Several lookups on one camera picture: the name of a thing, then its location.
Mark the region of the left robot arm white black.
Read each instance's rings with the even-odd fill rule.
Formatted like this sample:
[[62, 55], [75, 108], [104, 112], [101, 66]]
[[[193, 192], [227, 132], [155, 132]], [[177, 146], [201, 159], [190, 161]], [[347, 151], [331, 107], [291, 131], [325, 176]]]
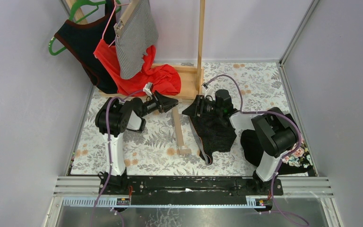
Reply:
[[95, 117], [95, 125], [107, 141], [105, 172], [113, 176], [121, 176], [126, 172], [123, 158], [123, 135], [126, 130], [142, 132], [146, 115], [154, 111], [166, 113], [178, 103], [177, 99], [157, 91], [145, 101], [139, 97], [128, 101], [119, 97], [108, 98]]

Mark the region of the wooden clip hanger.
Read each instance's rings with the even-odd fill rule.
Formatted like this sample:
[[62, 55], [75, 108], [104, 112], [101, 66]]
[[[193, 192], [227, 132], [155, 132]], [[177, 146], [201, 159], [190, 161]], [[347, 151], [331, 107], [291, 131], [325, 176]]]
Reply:
[[136, 10], [137, 6], [139, 5], [140, 0], [131, 0], [126, 9], [124, 10], [123, 14], [119, 18], [118, 22], [114, 26], [114, 30], [117, 36], [121, 36], [123, 33], [123, 28], [126, 25], [128, 19]]

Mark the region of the black underwear orange trim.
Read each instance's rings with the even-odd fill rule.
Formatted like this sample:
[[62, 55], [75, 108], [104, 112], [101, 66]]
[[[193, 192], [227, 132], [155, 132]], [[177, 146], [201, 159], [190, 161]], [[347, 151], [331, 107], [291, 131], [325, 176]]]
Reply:
[[235, 129], [223, 126], [215, 115], [189, 117], [193, 137], [199, 147], [199, 156], [206, 165], [213, 163], [214, 152], [230, 152], [237, 137]]

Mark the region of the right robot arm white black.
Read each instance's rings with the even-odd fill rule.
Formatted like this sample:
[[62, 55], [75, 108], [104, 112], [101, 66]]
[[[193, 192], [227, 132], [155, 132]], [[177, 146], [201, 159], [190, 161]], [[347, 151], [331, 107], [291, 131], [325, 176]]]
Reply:
[[207, 165], [213, 163], [214, 152], [229, 152], [237, 135], [236, 129], [251, 132], [251, 140], [259, 145], [261, 157], [253, 177], [260, 182], [275, 178], [282, 157], [301, 142], [301, 134], [293, 120], [277, 107], [268, 111], [237, 110], [229, 92], [221, 89], [215, 96], [197, 95], [182, 111], [191, 122], [200, 156]]

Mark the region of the grey striped underwear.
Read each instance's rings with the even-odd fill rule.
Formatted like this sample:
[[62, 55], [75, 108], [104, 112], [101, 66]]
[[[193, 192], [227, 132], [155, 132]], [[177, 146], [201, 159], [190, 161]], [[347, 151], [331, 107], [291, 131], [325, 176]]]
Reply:
[[121, 68], [121, 78], [131, 79], [143, 65], [147, 48], [156, 44], [159, 34], [150, 1], [141, 0], [128, 19], [121, 36], [115, 37], [115, 47]]

